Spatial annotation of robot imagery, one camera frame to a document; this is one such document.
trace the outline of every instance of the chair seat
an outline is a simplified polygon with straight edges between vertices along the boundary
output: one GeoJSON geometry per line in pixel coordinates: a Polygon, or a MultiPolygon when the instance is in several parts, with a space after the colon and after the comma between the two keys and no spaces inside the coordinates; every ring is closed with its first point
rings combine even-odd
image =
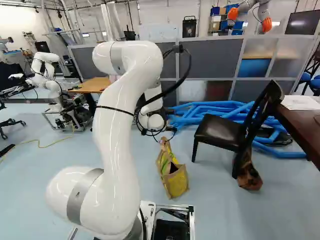
{"type": "Polygon", "coordinates": [[[238,152],[240,142],[245,138],[240,134],[242,125],[220,116],[206,114],[196,130],[197,141],[219,148],[238,152]]]}
{"type": "Polygon", "coordinates": [[[306,82],[310,82],[311,81],[311,76],[309,73],[304,72],[300,78],[300,83],[306,83],[306,82]]]}
{"type": "Polygon", "coordinates": [[[310,82],[310,88],[312,89],[320,89],[320,79],[319,78],[314,78],[310,82]]]}

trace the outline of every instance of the gray partition panel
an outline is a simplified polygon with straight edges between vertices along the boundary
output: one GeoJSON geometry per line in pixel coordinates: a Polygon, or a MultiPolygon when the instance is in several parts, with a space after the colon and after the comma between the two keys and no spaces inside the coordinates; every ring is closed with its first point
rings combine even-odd
{"type": "MultiPolygon", "coordinates": [[[[176,81],[163,81],[161,80],[162,92],[170,88],[176,81]]],[[[163,98],[164,107],[174,107],[177,105],[177,92],[173,91],[163,98]]]]}
{"type": "Polygon", "coordinates": [[[228,81],[204,81],[186,80],[179,89],[179,105],[199,101],[225,101],[228,100],[231,80],[228,81]]]}
{"type": "MultiPolygon", "coordinates": [[[[188,78],[232,78],[235,75],[242,42],[242,39],[180,42],[192,55],[188,78]]],[[[181,77],[188,67],[188,56],[181,54],[179,62],[181,77]]]]}
{"type": "MultiPolygon", "coordinates": [[[[269,81],[266,80],[249,80],[249,81],[236,81],[232,100],[248,103],[255,101],[263,89],[267,86],[269,81]]],[[[288,94],[293,87],[295,81],[277,81],[281,86],[284,94],[288,94]]]]}
{"type": "MultiPolygon", "coordinates": [[[[162,53],[171,49],[175,42],[162,42],[156,43],[162,53]]],[[[176,54],[170,53],[163,61],[163,68],[160,78],[162,79],[175,79],[176,78],[176,54]]]]}
{"type": "Polygon", "coordinates": [[[92,52],[94,47],[72,48],[72,54],[76,61],[83,79],[92,79],[94,77],[105,77],[107,74],[99,71],[92,61],[92,52]]]}

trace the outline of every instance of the blue box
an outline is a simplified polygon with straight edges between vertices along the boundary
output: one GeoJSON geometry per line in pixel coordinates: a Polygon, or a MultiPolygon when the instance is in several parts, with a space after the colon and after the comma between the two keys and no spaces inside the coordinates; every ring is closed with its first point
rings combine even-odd
{"type": "Polygon", "coordinates": [[[236,21],[233,26],[233,29],[242,29],[243,24],[244,24],[244,21],[236,21]]]}
{"type": "Polygon", "coordinates": [[[210,16],[219,15],[219,14],[220,14],[220,7],[219,6],[213,6],[211,8],[210,16]]]}
{"type": "Polygon", "coordinates": [[[228,28],[228,21],[221,21],[220,22],[220,30],[224,30],[228,28]]]}
{"type": "Polygon", "coordinates": [[[242,35],[244,33],[243,30],[232,30],[231,35],[242,35]]]}

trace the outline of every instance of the cardboard box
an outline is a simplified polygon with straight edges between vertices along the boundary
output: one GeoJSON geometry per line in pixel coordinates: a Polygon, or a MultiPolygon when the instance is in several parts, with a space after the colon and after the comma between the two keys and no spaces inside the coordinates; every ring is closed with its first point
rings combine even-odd
{"type": "Polygon", "coordinates": [[[226,14],[226,8],[220,7],[220,12],[219,12],[219,14],[220,14],[220,15],[226,14]]]}
{"type": "Polygon", "coordinates": [[[213,21],[211,25],[211,31],[218,31],[220,27],[219,21],[213,21]]]}
{"type": "Polygon", "coordinates": [[[166,195],[169,199],[176,198],[188,189],[188,174],[185,164],[179,164],[172,152],[167,138],[161,138],[161,150],[155,161],[166,195]]]}
{"type": "Polygon", "coordinates": [[[213,16],[212,17],[212,22],[220,22],[221,21],[221,16],[213,16]]]}

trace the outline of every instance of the black monitor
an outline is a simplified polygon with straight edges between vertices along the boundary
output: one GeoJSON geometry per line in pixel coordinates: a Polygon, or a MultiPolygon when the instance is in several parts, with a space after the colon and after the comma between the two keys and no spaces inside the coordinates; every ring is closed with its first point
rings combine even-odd
{"type": "Polygon", "coordinates": [[[320,19],[320,10],[290,14],[285,34],[314,35],[320,19]]]}
{"type": "Polygon", "coordinates": [[[50,49],[46,41],[36,41],[34,45],[38,52],[50,53],[50,49]]]}

